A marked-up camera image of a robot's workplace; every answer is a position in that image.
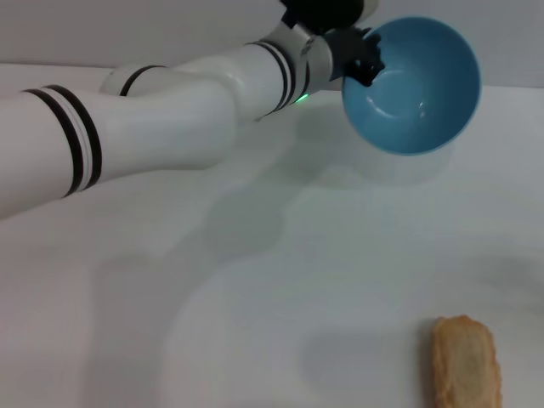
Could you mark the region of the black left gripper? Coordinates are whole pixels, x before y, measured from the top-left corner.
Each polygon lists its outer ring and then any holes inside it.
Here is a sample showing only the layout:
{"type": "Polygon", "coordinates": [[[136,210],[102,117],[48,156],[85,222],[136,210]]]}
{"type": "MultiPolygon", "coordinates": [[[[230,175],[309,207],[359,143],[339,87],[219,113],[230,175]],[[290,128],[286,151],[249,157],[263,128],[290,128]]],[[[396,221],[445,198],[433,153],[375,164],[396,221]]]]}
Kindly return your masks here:
{"type": "Polygon", "coordinates": [[[332,71],[330,82],[343,76],[351,77],[364,87],[370,87],[385,68],[378,34],[365,35],[370,28],[352,26],[336,29],[324,35],[331,52],[332,71]]]}

